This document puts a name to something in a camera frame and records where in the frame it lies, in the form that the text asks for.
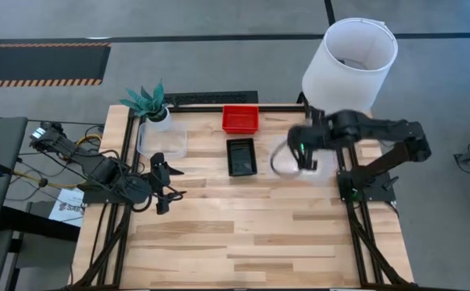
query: gray carpet floor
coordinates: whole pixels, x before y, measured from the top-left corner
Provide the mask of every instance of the gray carpet floor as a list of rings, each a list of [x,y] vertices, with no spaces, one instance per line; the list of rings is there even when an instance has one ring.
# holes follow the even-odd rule
[[[470,32],[470,0],[332,3],[336,19],[382,20],[395,33]],[[321,0],[0,0],[0,39],[323,33],[328,26]],[[108,106],[124,97],[125,87],[151,87],[160,78],[168,92],[257,90],[262,103],[290,103],[319,43],[113,44],[101,86],[0,88],[0,116],[104,122]],[[470,289],[470,175],[452,156],[470,142],[470,38],[398,44],[397,60],[372,112],[377,118],[421,122],[433,151],[427,162],[393,171],[400,176],[397,207],[414,278],[425,286]],[[85,128],[65,130],[79,138]],[[58,171],[41,157],[26,162]],[[60,179],[79,181],[71,173]],[[28,185],[18,183],[10,195],[27,191]],[[42,194],[34,199],[49,200]],[[61,287],[67,267],[27,270],[18,290]]]

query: red basket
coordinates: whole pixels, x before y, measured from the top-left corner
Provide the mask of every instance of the red basket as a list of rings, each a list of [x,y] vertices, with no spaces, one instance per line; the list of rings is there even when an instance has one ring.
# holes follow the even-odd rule
[[[226,133],[255,133],[258,130],[258,106],[224,105],[222,129]]]

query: wooden table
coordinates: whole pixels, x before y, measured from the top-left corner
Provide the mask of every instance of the wooden table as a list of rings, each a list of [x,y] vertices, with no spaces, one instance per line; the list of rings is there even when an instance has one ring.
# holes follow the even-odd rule
[[[187,191],[185,198],[158,216],[155,205],[132,215],[121,288],[322,288],[359,286],[346,207],[335,179],[321,186],[285,180],[273,174],[269,154],[298,112],[262,112],[254,138],[258,174],[230,178],[226,159],[227,135],[222,114],[173,113],[188,131],[187,156],[169,164],[184,171],[171,185]],[[128,109],[111,106],[101,150],[121,151]],[[137,130],[129,147],[130,162]],[[359,162],[381,155],[376,141],[357,146]],[[141,157],[149,168],[149,160]],[[376,244],[406,280],[412,280],[396,214],[385,203],[369,203]],[[102,205],[86,208],[73,261],[76,279],[87,270]],[[104,216],[101,237],[105,234]],[[98,250],[103,240],[99,240]],[[366,247],[367,275],[372,269]],[[106,282],[111,282],[116,250]]]

